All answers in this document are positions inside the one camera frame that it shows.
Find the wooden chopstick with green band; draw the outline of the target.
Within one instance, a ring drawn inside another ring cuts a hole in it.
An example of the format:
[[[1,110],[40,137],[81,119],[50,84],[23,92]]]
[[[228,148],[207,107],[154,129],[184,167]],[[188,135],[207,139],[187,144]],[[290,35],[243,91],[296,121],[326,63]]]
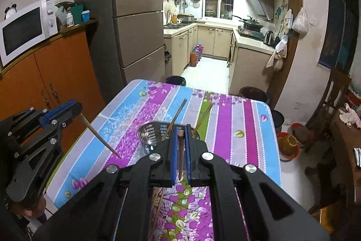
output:
[[[183,129],[178,129],[177,131],[177,139],[178,139],[178,150],[179,150],[179,156],[178,156],[178,179],[181,180],[182,173],[183,173],[183,166],[184,166],[184,149],[185,149],[185,135]]]

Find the orange wooden cabinet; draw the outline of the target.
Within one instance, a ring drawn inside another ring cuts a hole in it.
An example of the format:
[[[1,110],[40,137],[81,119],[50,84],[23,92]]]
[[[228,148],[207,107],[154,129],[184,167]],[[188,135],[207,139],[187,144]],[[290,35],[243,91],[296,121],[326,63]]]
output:
[[[105,107],[89,52],[97,26],[92,20],[60,33],[1,70],[1,119],[76,100],[92,121]]]

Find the blue perforated utensil holder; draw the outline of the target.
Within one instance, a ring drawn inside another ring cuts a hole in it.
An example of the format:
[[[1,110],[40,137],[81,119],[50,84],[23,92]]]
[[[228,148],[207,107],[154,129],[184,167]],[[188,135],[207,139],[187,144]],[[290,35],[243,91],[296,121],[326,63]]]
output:
[[[162,140],[168,126],[167,122],[150,121],[139,127],[137,137],[145,155],[154,153],[157,143]]]

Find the floral striped tablecloth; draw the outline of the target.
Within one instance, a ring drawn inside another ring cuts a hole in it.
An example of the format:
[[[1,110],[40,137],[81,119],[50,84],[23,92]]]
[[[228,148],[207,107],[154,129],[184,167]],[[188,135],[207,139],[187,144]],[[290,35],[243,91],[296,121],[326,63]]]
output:
[[[186,148],[204,142],[233,166],[252,164],[281,183],[270,108],[233,95],[134,80],[96,116],[56,168],[46,193],[62,207],[106,168],[159,161],[166,187],[150,193],[150,240],[213,240],[207,187],[191,187]]]

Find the white bottle on cabinet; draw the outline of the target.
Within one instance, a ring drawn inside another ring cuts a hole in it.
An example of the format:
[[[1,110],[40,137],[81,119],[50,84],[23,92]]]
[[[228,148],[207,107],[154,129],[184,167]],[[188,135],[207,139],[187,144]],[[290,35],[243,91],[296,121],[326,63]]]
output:
[[[73,15],[71,12],[68,12],[66,15],[66,26],[68,28],[74,26],[74,19],[73,19]]]

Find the white microwave oven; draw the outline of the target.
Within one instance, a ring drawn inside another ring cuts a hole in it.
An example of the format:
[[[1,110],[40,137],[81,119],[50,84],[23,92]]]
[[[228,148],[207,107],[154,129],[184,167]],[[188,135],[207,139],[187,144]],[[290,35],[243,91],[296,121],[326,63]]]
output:
[[[3,67],[58,33],[56,11],[56,0],[40,0],[19,10],[1,23]]]

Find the black waste bin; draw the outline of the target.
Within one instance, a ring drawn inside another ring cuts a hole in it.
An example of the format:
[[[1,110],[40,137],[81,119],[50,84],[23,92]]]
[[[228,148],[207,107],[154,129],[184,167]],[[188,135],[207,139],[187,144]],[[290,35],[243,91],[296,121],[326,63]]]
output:
[[[182,76],[169,76],[166,79],[167,84],[175,85],[175,86],[186,86],[186,79]]]

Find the orange plastic basin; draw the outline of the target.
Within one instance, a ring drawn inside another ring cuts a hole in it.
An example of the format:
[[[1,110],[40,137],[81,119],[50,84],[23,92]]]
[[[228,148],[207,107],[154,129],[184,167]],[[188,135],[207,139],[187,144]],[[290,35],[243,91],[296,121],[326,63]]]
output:
[[[280,132],[277,134],[277,142],[281,161],[289,162],[299,156],[299,142],[293,135]]]

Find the dark clay pot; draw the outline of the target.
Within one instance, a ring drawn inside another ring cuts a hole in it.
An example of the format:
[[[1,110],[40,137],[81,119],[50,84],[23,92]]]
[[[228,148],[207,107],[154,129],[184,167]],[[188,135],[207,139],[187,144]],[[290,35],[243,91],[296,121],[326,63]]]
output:
[[[239,90],[239,95],[242,98],[247,98],[250,100],[257,100],[257,101],[262,101],[266,104],[269,103],[269,98],[267,96],[267,94],[265,93],[265,91],[257,88],[257,87],[252,87],[252,86],[245,86],[242,87]]]

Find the alarm clock on microwave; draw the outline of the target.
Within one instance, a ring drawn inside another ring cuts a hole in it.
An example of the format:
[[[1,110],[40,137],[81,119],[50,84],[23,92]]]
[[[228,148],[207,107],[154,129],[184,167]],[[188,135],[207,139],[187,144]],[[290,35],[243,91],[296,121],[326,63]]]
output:
[[[12,15],[16,14],[17,9],[16,3],[13,3],[10,7],[7,7],[4,11],[4,20],[7,20]]]

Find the grey refrigerator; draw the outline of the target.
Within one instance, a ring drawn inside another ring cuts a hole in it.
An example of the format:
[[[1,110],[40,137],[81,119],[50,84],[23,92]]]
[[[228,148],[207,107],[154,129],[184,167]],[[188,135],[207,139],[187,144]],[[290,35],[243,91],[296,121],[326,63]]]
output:
[[[98,19],[90,57],[110,102],[132,80],[165,80],[163,0],[83,0]]]

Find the dark wooden chair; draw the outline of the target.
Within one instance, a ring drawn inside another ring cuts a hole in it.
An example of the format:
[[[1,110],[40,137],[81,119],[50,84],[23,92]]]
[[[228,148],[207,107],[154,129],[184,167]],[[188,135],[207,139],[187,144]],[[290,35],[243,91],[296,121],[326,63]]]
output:
[[[337,68],[331,70],[321,100],[305,125],[314,135],[313,141],[307,143],[306,153],[309,152],[318,141],[324,142],[333,139],[331,131],[332,119],[336,111],[341,107],[340,101],[348,90],[350,83],[351,77],[348,74],[341,72]]]

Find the hanging cloth rag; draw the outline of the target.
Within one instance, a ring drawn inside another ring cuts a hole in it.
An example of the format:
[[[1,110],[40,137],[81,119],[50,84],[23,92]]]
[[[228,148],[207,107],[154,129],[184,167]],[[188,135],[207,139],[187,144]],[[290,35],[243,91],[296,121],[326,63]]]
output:
[[[287,57],[288,36],[284,35],[276,44],[275,50],[266,64],[266,68],[273,68],[279,72],[283,67],[283,60]]]

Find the electric kettle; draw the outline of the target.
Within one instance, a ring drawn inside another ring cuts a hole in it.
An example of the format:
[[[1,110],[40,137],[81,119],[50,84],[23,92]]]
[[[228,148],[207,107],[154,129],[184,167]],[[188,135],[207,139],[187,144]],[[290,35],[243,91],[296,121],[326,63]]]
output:
[[[275,47],[274,45],[274,33],[271,30],[268,30],[264,35],[263,43],[269,47]]]

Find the cluttered wooden side table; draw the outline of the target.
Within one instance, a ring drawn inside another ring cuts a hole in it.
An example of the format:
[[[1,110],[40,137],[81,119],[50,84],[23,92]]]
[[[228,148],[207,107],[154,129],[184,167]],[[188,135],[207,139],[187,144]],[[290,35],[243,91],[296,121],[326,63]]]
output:
[[[333,158],[316,167],[306,167],[305,175],[317,175],[320,201],[309,213],[333,240],[360,240],[360,117],[348,103],[339,108],[331,123]]]

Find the black wok on stove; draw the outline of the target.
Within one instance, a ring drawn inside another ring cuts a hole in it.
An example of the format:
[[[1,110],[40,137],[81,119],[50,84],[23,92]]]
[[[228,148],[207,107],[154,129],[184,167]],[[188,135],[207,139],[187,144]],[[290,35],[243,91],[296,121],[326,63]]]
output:
[[[243,22],[243,28],[247,30],[252,30],[254,32],[260,32],[261,29],[264,27],[262,24],[257,22],[251,16],[248,16],[249,19],[241,18],[237,15],[233,15],[233,17],[238,18],[239,21]]]

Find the hanging white plastic bag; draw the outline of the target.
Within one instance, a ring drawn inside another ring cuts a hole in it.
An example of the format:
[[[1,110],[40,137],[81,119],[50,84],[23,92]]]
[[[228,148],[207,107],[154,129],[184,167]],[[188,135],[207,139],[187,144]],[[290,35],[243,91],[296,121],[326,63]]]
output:
[[[309,30],[309,22],[308,22],[308,15],[307,11],[304,7],[300,9],[298,12],[296,18],[294,19],[292,23],[292,30],[295,32],[298,32],[299,34],[305,35],[307,34]]]

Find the range hood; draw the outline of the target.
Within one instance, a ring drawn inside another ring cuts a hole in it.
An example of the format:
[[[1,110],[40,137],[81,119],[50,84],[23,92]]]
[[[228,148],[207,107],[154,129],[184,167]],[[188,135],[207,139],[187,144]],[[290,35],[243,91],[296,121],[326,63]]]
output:
[[[274,0],[247,0],[253,7],[253,11],[260,19],[273,21]]]

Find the dark window with frame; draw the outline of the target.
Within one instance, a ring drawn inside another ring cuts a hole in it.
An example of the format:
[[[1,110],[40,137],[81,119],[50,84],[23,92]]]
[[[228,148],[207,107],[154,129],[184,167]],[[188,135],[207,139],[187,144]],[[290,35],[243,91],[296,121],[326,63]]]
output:
[[[348,73],[356,52],[359,0],[329,0],[324,45],[319,64]]]

